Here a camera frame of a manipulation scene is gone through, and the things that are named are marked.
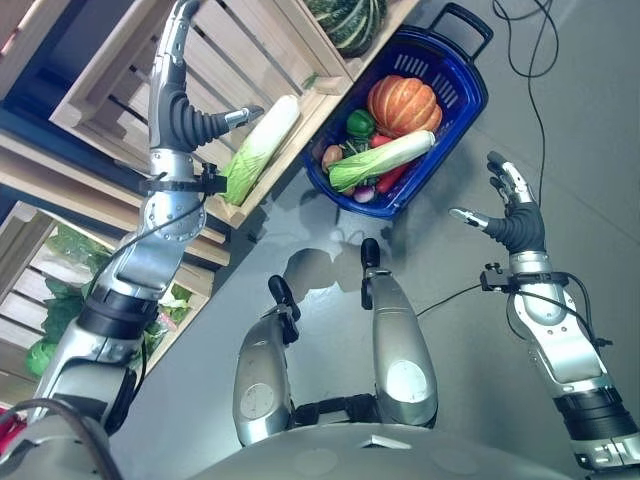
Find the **pumpkin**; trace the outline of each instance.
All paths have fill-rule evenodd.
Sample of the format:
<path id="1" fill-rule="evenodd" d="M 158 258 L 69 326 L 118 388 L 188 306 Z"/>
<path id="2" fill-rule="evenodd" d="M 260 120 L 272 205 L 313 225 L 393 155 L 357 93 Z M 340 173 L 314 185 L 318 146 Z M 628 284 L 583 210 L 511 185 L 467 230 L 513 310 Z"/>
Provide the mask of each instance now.
<path id="1" fill-rule="evenodd" d="M 435 132 L 442 120 L 436 94 L 419 78 L 389 75 L 379 80 L 369 90 L 367 108 L 378 132 L 391 138 L 416 130 Z"/>
<path id="2" fill-rule="evenodd" d="M 345 58 L 364 54 L 387 14 L 387 0 L 305 0 L 314 18 Z"/>

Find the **onion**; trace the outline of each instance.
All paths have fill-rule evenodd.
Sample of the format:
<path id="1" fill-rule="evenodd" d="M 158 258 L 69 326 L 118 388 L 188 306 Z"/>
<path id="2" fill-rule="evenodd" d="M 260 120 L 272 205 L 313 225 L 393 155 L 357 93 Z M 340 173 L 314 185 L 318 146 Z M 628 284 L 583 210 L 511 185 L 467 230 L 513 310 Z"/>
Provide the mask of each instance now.
<path id="1" fill-rule="evenodd" d="M 322 155 L 322 171 L 329 173 L 329 165 L 342 160 L 342 149 L 338 145 L 329 145 Z"/>
<path id="2" fill-rule="evenodd" d="M 374 187 L 356 187 L 356 191 L 353 193 L 353 199 L 358 203 L 367 203 L 373 200 L 376 195 L 376 189 Z"/>

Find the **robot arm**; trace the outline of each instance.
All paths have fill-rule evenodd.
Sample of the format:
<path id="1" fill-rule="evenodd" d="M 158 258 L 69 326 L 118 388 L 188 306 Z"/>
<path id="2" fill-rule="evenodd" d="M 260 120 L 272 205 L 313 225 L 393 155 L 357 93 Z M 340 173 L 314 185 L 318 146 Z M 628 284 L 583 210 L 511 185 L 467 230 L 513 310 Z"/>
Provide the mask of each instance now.
<path id="1" fill-rule="evenodd" d="M 622 404 L 594 346 L 580 328 L 575 303 L 554 272 L 545 248 L 540 209 L 524 177 L 495 152 L 488 155 L 491 178 L 505 203 L 505 218 L 453 208 L 450 213 L 479 228 L 509 251 L 509 269 L 489 266 L 481 276 L 484 290 L 509 293 L 516 331 L 530 343 L 556 408 L 562 413 L 578 464 L 596 475 L 618 478 L 620 468 L 640 465 L 640 433 Z"/>
<path id="2" fill-rule="evenodd" d="M 136 374 L 128 364 L 142 344 L 144 329 L 155 320 L 157 303 L 186 247 L 204 227 L 204 200 L 226 189 L 226 179 L 215 175 L 215 166 L 205 165 L 202 176 L 194 176 L 191 153 L 264 112 L 248 106 L 208 115 L 189 104 L 183 52 L 198 7 L 198 0 L 178 0 L 158 44 L 149 101 L 153 177 L 142 185 L 147 197 L 138 229 L 123 239 L 96 276 L 82 312 L 65 331 L 35 393 L 36 398 L 64 401 L 108 435 L 122 425 L 133 400 Z M 56 438 L 48 426 L 38 426 L 51 424 L 52 417 L 45 413 L 43 408 L 31 412 L 29 426 L 13 442 L 14 451 L 25 438 L 38 446 Z M 68 439 L 68 433 L 62 436 Z M 24 454 L 22 449 L 18 457 Z M 4 455 L 0 477 L 7 473 L 11 457 L 11 450 Z"/>

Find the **red object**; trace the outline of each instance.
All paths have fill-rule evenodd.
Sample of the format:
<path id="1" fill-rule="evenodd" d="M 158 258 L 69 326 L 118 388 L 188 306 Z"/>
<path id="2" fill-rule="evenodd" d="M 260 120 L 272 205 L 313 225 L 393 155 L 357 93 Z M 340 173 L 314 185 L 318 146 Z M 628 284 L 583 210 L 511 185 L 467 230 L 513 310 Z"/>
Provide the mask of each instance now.
<path id="1" fill-rule="evenodd" d="M 389 143 L 391 140 L 393 140 L 392 138 L 389 137 L 385 137 L 384 135 L 380 135 L 379 133 L 376 133 L 373 137 L 371 137 L 371 148 L 378 148 L 381 145 L 384 145 L 385 143 Z"/>
<path id="2" fill-rule="evenodd" d="M 404 165 L 400 165 L 399 167 L 380 175 L 380 180 L 378 180 L 378 183 L 376 184 L 376 190 L 379 193 L 387 193 L 410 166 L 411 162 L 405 163 Z"/>
<path id="3" fill-rule="evenodd" d="M 6 412 L 0 408 L 0 414 Z M 0 455 L 4 453 L 11 441 L 27 426 L 18 415 L 14 415 L 11 419 L 0 425 Z"/>

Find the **basket handle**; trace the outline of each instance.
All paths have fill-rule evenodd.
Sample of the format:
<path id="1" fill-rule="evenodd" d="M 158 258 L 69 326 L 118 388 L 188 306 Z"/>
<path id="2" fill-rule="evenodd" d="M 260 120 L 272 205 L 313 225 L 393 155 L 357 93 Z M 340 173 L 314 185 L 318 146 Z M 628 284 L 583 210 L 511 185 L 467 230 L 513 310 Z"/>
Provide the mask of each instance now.
<path id="1" fill-rule="evenodd" d="M 460 20 L 464 21 L 467 25 L 473 27 L 473 29 L 476 30 L 482 37 L 482 43 L 476 49 L 476 51 L 473 52 L 473 54 L 469 54 L 465 52 L 462 49 L 462 47 L 460 47 L 460 45 L 455 43 L 453 40 L 435 31 L 436 26 L 438 25 L 438 23 L 440 23 L 440 20 L 442 20 L 442 17 L 444 17 L 447 13 L 458 17 Z M 456 3 L 451 3 L 451 2 L 447 3 L 444 6 L 444 8 L 440 11 L 438 16 L 433 20 L 433 22 L 431 22 L 431 25 L 429 25 L 429 28 L 427 30 L 429 30 L 432 34 L 435 34 L 438 37 L 444 39 L 447 43 L 455 45 L 456 49 L 466 57 L 466 60 L 469 63 L 473 63 L 475 61 L 478 55 L 480 55 L 480 52 L 484 50 L 484 47 L 486 47 L 491 41 L 491 39 L 493 38 L 493 30 L 491 30 L 491 27 L 489 27 L 489 25 L 484 23 L 484 21 L 480 17 L 471 13 L 466 8 L 463 8 L 460 5 Z"/>

